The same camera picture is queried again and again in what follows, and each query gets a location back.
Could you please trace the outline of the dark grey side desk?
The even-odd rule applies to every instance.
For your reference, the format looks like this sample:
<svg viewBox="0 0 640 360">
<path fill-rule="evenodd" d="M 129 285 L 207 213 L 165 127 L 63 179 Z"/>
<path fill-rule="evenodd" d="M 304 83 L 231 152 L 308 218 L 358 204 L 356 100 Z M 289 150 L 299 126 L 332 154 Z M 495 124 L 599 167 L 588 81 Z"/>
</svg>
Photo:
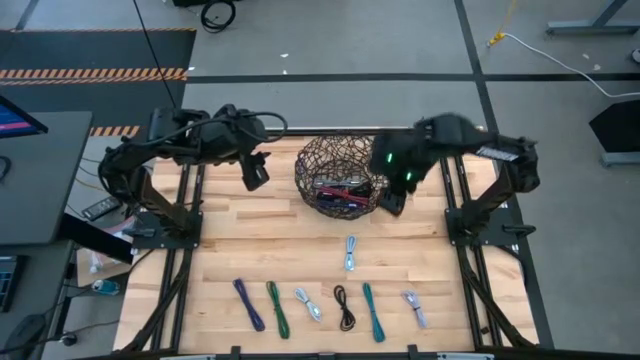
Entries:
<svg viewBox="0 0 640 360">
<path fill-rule="evenodd" d="M 28 360 L 40 358 L 44 341 L 49 338 L 54 307 L 59 302 L 72 252 L 73 246 L 66 241 L 45 246 L 0 247 L 0 256 L 26 257 L 11 308 L 6 313 L 0 313 L 0 354 L 15 351 L 15 348 L 3 350 L 11 332 L 26 316 L 40 314 L 46 319 L 45 330 L 35 342 Z"/>
</svg>

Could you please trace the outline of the black hazard-striped floor mat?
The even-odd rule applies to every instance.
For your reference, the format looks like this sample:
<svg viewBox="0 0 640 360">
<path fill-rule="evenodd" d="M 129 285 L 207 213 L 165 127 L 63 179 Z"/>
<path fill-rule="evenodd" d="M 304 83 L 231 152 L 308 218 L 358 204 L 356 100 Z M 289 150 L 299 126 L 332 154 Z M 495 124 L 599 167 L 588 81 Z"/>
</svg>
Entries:
<svg viewBox="0 0 640 360">
<path fill-rule="evenodd" d="M 193 28 L 0 31 L 0 95 L 28 112 L 89 111 L 93 136 L 135 136 L 183 102 Z"/>
</svg>

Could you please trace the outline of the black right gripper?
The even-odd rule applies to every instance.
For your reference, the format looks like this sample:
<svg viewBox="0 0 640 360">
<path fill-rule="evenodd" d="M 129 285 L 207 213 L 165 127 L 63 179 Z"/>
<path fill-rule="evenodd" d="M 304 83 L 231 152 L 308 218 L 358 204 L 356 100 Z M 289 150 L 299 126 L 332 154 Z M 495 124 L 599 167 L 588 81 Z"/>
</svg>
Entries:
<svg viewBox="0 0 640 360">
<path fill-rule="evenodd" d="M 394 216 L 400 216 L 404 211 L 405 193 L 413 194 L 425 177 L 424 168 L 413 157 L 413 150 L 408 140 L 375 139 L 372 145 L 370 172 L 384 176 L 394 193 L 384 192 L 380 206 L 393 210 Z"/>
</svg>

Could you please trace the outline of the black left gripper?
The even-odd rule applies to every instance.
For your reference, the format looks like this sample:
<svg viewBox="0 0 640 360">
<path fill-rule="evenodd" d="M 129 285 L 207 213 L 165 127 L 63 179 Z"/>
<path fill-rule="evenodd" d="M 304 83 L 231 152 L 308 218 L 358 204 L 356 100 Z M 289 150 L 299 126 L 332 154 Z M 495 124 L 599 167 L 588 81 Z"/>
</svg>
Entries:
<svg viewBox="0 0 640 360">
<path fill-rule="evenodd" d="M 255 154 L 243 154 L 241 156 L 241 168 L 244 173 L 244 184 L 248 191 L 255 191 L 266 184 L 269 174 L 265 169 L 267 152 L 257 152 Z"/>
</svg>

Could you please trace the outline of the grey desk leg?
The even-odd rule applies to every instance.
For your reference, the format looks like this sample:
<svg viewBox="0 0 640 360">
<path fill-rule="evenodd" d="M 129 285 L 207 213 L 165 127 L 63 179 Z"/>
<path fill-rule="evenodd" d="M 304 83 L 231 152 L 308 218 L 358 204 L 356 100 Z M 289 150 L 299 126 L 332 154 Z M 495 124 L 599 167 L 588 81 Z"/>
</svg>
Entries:
<svg viewBox="0 0 640 360">
<path fill-rule="evenodd" d="M 629 0 L 609 0 L 592 19 L 548 22 L 545 32 L 557 34 L 628 34 L 640 31 L 640 22 L 614 21 L 613 17 Z"/>
</svg>

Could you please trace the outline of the black computer mouse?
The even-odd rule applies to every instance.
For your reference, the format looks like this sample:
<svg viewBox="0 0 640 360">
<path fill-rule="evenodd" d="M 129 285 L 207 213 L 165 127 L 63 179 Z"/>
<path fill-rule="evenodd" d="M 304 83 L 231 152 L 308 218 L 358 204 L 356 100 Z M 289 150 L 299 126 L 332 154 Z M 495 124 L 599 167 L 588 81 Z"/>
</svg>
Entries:
<svg viewBox="0 0 640 360">
<path fill-rule="evenodd" d="M 26 316 L 11 332 L 3 350 L 15 348 L 15 351 L 0 354 L 0 360 L 28 360 L 45 330 L 44 315 Z"/>
</svg>

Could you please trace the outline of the dark brown wire basket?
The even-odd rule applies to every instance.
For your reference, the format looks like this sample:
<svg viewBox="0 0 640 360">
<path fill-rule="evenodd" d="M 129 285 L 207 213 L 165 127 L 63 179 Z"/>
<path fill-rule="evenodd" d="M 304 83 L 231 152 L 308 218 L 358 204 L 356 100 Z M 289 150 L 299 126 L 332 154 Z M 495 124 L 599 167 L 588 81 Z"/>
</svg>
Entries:
<svg viewBox="0 0 640 360">
<path fill-rule="evenodd" d="M 334 219 L 355 220 L 376 210 L 386 179 L 369 170 L 373 139 L 327 135 L 297 154 L 294 183 L 302 200 Z"/>
</svg>

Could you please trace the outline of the black stand on grey foot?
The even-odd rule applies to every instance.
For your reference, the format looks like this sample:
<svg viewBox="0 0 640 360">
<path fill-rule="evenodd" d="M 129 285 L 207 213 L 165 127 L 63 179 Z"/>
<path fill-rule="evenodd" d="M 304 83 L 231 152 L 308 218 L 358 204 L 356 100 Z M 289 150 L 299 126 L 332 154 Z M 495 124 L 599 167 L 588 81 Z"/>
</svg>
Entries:
<svg viewBox="0 0 640 360">
<path fill-rule="evenodd" d="M 640 99 L 610 105 L 589 122 L 604 167 L 640 165 Z"/>
</svg>

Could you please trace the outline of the laptop keyboard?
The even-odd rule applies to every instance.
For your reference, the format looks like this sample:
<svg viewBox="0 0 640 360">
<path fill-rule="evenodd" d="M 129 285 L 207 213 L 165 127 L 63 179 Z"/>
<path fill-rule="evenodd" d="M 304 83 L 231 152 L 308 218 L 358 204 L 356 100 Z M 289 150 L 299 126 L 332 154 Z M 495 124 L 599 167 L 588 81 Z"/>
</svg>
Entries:
<svg viewBox="0 0 640 360">
<path fill-rule="evenodd" d="M 11 308 L 25 261 L 22 255 L 0 256 L 0 313 Z"/>
</svg>

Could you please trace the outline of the teal bottle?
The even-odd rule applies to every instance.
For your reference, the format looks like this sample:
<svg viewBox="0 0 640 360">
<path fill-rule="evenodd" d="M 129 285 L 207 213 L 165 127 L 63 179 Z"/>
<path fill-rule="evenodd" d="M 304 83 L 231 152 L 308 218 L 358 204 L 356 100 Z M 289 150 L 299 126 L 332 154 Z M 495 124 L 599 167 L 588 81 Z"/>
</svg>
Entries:
<svg viewBox="0 0 640 360">
<path fill-rule="evenodd" d="M 101 295 L 115 296 L 120 292 L 120 285 L 112 280 L 99 279 L 93 282 L 91 289 Z"/>
</svg>

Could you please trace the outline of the black desk crossbar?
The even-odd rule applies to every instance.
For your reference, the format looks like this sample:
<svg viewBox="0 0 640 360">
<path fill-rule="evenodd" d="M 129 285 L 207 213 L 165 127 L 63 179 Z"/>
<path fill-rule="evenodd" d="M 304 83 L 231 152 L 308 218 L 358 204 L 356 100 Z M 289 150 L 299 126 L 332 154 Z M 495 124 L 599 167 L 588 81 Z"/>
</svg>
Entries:
<svg viewBox="0 0 640 360">
<path fill-rule="evenodd" d="M 132 245 L 129 242 L 69 214 L 62 215 L 58 236 L 120 262 L 133 263 Z"/>
</svg>

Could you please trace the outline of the cardboard box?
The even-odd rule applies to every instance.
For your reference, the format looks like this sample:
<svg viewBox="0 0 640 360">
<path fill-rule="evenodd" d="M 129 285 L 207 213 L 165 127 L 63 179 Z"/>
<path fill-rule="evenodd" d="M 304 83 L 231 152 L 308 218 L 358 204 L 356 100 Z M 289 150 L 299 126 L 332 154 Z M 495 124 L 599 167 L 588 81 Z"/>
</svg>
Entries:
<svg viewBox="0 0 640 360">
<path fill-rule="evenodd" d="M 110 279 L 127 273 L 131 266 L 86 248 L 76 251 L 77 284 L 81 287 L 97 280 Z"/>
</svg>

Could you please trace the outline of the black remote control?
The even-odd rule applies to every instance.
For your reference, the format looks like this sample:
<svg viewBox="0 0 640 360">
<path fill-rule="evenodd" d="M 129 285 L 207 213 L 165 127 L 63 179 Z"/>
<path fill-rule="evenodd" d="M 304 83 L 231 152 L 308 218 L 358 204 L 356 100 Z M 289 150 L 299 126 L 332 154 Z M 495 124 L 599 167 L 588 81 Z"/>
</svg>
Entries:
<svg viewBox="0 0 640 360">
<path fill-rule="evenodd" d="M 107 197 L 94 203 L 93 205 L 83 209 L 81 214 L 89 221 L 95 221 L 99 218 L 119 209 L 122 202 L 115 197 Z"/>
</svg>

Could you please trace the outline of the computer monitor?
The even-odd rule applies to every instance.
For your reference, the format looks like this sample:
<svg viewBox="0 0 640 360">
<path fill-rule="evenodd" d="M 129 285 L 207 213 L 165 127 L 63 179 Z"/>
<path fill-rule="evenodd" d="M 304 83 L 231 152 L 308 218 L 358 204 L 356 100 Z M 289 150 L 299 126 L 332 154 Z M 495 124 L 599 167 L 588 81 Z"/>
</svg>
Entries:
<svg viewBox="0 0 640 360">
<path fill-rule="evenodd" d="M 45 134 L 48 127 L 0 95 L 0 139 Z"/>
</svg>

